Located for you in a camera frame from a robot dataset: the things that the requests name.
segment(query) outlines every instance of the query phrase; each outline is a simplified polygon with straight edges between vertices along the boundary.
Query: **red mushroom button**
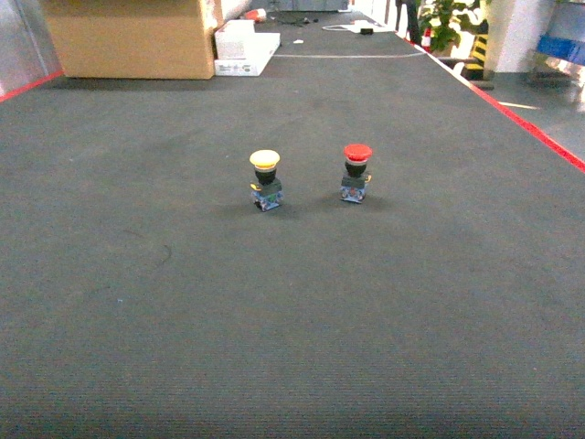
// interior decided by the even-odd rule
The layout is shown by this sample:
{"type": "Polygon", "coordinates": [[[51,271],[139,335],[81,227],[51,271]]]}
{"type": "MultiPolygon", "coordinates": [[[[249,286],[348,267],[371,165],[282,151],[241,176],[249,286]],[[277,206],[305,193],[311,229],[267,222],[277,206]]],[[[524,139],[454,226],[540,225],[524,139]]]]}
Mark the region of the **red mushroom button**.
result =
{"type": "Polygon", "coordinates": [[[351,144],[344,149],[344,155],[351,162],[366,162],[372,156],[372,148],[362,144],[351,144]]]}

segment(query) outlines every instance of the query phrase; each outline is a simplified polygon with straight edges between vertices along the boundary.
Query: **yellow mushroom button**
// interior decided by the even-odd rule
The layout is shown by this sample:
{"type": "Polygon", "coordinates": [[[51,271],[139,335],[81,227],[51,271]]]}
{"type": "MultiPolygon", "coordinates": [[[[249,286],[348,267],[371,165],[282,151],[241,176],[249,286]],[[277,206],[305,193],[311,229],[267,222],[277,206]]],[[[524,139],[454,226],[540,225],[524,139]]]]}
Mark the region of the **yellow mushroom button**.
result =
{"type": "Polygon", "coordinates": [[[271,149],[261,149],[250,156],[250,162],[258,170],[269,171],[276,167],[276,164],[281,160],[281,157],[276,151],[271,149]]]}

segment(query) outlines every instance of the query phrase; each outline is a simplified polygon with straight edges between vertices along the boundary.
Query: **green leaves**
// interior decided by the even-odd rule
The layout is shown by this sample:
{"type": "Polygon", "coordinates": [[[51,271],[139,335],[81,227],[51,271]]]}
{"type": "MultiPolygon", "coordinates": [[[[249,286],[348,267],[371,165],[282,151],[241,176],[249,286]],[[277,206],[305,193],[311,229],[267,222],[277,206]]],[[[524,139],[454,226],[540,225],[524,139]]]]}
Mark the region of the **green leaves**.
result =
{"type": "Polygon", "coordinates": [[[445,50],[451,43],[459,46],[461,35],[450,27],[453,13],[467,8],[464,2],[456,0],[435,0],[431,8],[425,8],[422,13],[420,27],[432,28],[431,51],[445,50]]]}

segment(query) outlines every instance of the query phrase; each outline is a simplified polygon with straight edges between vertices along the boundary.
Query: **small white box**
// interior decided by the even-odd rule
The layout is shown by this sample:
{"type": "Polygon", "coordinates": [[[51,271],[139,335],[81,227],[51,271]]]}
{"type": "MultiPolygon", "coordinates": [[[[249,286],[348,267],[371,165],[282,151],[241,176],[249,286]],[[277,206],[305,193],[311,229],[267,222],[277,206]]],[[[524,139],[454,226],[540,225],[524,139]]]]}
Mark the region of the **small white box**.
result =
{"type": "Polygon", "coordinates": [[[246,59],[216,59],[217,76],[260,76],[281,45],[281,34],[254,34],[253,50],[246,59]]]}
{"type": "Polygon", "coordinates": [[[219,59],[246,59],[253,51],[254,20],[230,20],[215,34],[219,59]]]}

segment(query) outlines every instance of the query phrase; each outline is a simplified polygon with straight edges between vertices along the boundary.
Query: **potted plant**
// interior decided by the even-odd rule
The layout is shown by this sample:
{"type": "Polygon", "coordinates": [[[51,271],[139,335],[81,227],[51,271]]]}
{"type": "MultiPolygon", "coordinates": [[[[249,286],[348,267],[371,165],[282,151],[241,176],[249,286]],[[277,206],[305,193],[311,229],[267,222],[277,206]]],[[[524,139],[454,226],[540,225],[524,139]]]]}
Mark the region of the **potted plant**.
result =
{"type": "Polygon", "coordinates": [[[438,54],[459,46],[461,35],[453,28],[456,11],[462,12],[467,4],[461,0],[427,0],[420,11],[420,28],[431,28],[431,52],[438,54]]]}
{"type": "MultiPolygon", "coordinates": [[[[486,0],[484,7],[490,3],[486,0]]],[[[460,30],[467,30],[463,28],[470,22],[467,14],[481,9],[479,0],[425,0],[420,9],[420,28],[423,32],[431,28],[431,52],[448,56],[452,47],[461,42],[460,30]]]]}

